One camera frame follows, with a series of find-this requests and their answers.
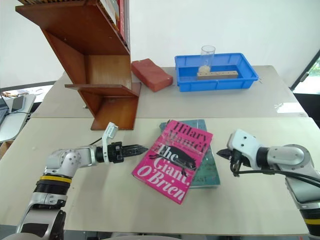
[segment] book cover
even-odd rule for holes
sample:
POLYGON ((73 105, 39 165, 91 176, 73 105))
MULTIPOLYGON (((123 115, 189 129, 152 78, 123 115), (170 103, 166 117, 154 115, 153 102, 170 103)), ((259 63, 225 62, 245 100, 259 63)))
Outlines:
POLYGON ((213 135, 171 120, 132 175, 181 204, 213 135))
MULTIPOLYGON (((201 129, 207 131, 207 126, 204 119, 195 119, 195 120, 185 120, 180 121, 181 123, 187 124, 193 128, 201 129)), ((160 124, 160 129, 163 131, 166 127, 166 122, 160 124)), ((218 170, 216 167, 215 158, 211 149, 209 147, 208 151, 204 155, 202 163, 198 170, 195 173, 195 176, 192 180, 191 189, 195 188, 214 188, 220 185, 220 178, 218 170)))
POLYGON ((120 13, 119 13, 119 5, 118 5, 117 0, 109 0, 109 1, 110 1, 110 3, 112 4, 112 7, 113 7, 113 9, 114 9, 115 17, 116 17, 116 18, 119 18, 120 13))
POLYGON ((102 6, 104 7, 105 11, 109 15, 111 21, 116 24, 117 19, 116 19, 116 11, 114 9, 114 6, 110 2, 110 0, 100 0, 102 6))

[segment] plastic cup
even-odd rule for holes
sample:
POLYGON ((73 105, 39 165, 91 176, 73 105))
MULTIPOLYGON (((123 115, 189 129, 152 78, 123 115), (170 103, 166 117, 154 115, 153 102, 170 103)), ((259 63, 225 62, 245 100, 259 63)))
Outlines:
POLYGON ((211 45, 204 45, 201 48, 201 65, 200 73, 209 73, 211 71, 212 60, 214 59, 216 48, 211 45))

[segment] pink book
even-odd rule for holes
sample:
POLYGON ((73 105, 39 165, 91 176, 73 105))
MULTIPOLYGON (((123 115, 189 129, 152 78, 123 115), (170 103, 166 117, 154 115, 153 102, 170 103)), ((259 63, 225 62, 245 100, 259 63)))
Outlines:
POLYGON ((171 120, 132 175, 181 204, 213 135, 171 120))

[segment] table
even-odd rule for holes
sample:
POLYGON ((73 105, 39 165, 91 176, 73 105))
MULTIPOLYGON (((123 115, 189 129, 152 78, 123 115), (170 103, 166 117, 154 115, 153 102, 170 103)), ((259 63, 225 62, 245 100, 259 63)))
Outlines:
MULTIPOLYGON (((19 110, 19 112, 30 113, 36 96, 34 94, 30 94, 25 95, 24 97, 24 106, 21 110, 19 110)), ((6 103, 9 109, 11 109, 13 99, 7 100, 6 103)), ((25 113, 13 113, 5 117, 2 124, 0 125, 0 143, 8 140, 13 140, 17 137, 28 117, 28 115, 25 113)))
MULTIPOLYGON (((167 118, 137 118, 133 131, 114 141, 150 147, 167 118)), ((320 169, 320 131, 308 117, 206 118, 216 153, 241 128, 266 146, 305 146, 320 169)), ((53 151, 87 145, 102 135, 90 131, 92 118, 32 118, 0 160, 0 224, 16 225, 53 151)), ((294 235, 307 228, 282 175, 233 177, 229 162, 214 155, 221 186, 191 189, 178 205, 135 179, 141 156, 77 171, 63 208, 65 229, 104 232, 213 235, 294 235)))
MULTIPOLYGON (((253 66, 260 80, 249 89, 180 92, 174 67, 163 67, 173 85, 152 92, 142 84, 137 118, 307 117, 273 66, 253 66)), ((139 82, 134 74, 132 81, 139 82)), ((92 118, 78 92, 63 74, 45 96, 32 118, 92 118)))

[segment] blue plastic tray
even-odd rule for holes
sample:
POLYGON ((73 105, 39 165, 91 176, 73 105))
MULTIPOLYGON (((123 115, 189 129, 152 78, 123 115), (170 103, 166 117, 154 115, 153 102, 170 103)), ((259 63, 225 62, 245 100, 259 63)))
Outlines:
POLYGON ((180 92, 248 89, 258 75, 242 53, 215 54, 211 72, 237 71, 237 78, 197 80, 201 55, 176 56, 175 70, 180 92))

